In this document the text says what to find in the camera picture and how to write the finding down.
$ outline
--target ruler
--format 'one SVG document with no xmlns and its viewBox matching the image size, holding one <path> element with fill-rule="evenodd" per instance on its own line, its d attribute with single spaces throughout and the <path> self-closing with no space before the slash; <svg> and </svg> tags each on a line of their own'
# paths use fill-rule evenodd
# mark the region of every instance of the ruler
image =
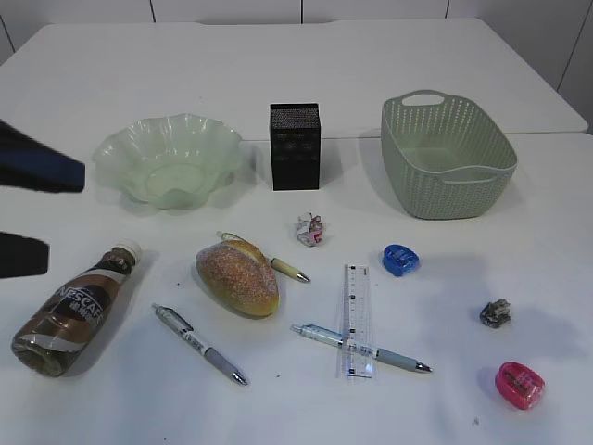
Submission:
<svg viewBox="0 0 593 445">
<path fill-rule="evenodd" d="M 372 358 L 348 350 L 351 344 L 372 344 L 369 268 L 347 264 L 344 272 L 342 372 L 353 377 L 371 378 L 374 366 Z"/>
</svg>

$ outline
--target white pen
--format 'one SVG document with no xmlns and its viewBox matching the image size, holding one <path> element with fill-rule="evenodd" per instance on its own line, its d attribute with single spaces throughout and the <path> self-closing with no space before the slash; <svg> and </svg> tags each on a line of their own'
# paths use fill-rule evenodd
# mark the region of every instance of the white pen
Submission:
<svg viewBox="0 0 593 445">
<path fill-rule="evenodd" d="M 290 328 L 303 337 L 320 341 L 321 343 L 331 345 L 335 348 L 348 348 L 348 350 L 357 352 L 360 355 L 370 356 L 377 362 L 383 362 L 392 366 L 397 366 L 398 368 L 405 369 L 406 371 L 412 371 L 414 373 L 433 372 L 430 366 L 422 362 L 418 362 L 416 359 L 399 355 L 395 352 L 384 350 L 382 348 L 373 348 L 368 345 L 349 343 L 345 341 L 344 336 L 341 334 L 315 324 L 303 324 L 302 326 L 293 324 L 290 326 Z"/>
<path fill-rule="evenodd" d="M 159 306 L 156 303 L 152 303 L 152 307 L 161 322 L 166 324 L 179 337 L 189 343 L 192 348 L 197 350 L 200 355 L 216 369 L 233 380 L 233 382 L 243 386 L 247 385 L 247 379 L 241 372 L 228 360 L 222 357 L 217 350 L 199 338 L 194 328 L 187 323 L 179 313 L 171 308 Z"/>
<path fill-rule="evenodd" d="M 221 239 L 240 239 L 242 241 L 245 241 L 246 243 L 249 242 L 239 235 L 230 234 L 228 232 L 224 232 L 224 233 L 217 232 L 216 235 L 219 236 Z M 296 267 L 293 267 L 290 264 L 285 263 L 284 261 L 280 260 L 279 258 L 270 258 L 268 255 L 265 255 L 265 254 L 264 254 L 264 256 L 266 257 L 266 260 L 268 261 L 268 263 L 270 264 L 270 267 L 272 267 L 272 269 L 274 269 L 280 273 L 283 273 L 286 276 L 290 276 L 291 278 L 293 278 L 297 281 L 300 281 L 301 283 L 310 283 L 311 282 L 309 277 L 306 276 L 301 271 L 299 271 Z"/>
</svg>

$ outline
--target crumpled paper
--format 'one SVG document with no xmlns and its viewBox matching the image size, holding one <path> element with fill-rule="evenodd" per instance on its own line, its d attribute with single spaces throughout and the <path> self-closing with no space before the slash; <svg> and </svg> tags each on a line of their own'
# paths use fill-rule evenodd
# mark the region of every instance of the crumpled paper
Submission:
<svg viewBox="0 0 593 445">
<path fill-rule="evenodd" d="M 305 246 L 313 248 L 322 242 L 325 226 L 322 217 L 312 213 L 303 213 L 296 223 L 296 238 Z"/>
<path fill-rule="evenodd" d="M 480 312 L 482 324 L 494 329 L 498 329 L 510 320 L 511 304 L 505 299 L 486 304 L 486 307 Z"/>
</svg>

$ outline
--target blue pencil sharpener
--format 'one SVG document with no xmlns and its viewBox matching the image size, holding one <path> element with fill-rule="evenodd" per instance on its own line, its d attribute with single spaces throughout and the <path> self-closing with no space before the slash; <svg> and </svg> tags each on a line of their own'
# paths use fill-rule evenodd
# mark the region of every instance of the blue pencil sharpener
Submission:
<svg viewBox="0 0 593 445">
<path fill-rule="evenodd" d="M 420 258 L 409 248 L 392 244 L 383 251 L 383 265 L 395 276 L 410 273 L 420 265 Z"/>
</svg>

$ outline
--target white bottle cap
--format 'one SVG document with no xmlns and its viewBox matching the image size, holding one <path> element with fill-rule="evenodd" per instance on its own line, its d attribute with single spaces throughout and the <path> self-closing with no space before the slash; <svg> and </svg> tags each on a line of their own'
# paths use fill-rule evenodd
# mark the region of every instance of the white bottle cap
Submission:
<svg viewBox="0 0 593 445">
<path fill-rule="evenodd" d="M 133 260 L 138 264 L 140 259 L 142 258 L 142 248 L 138 243 L 131 239 L 122 239 L 118 244 L 115 245 L 116 248 L 123 248 L 126 252 L 130 253 L 133 256 Z"/>
</svg>

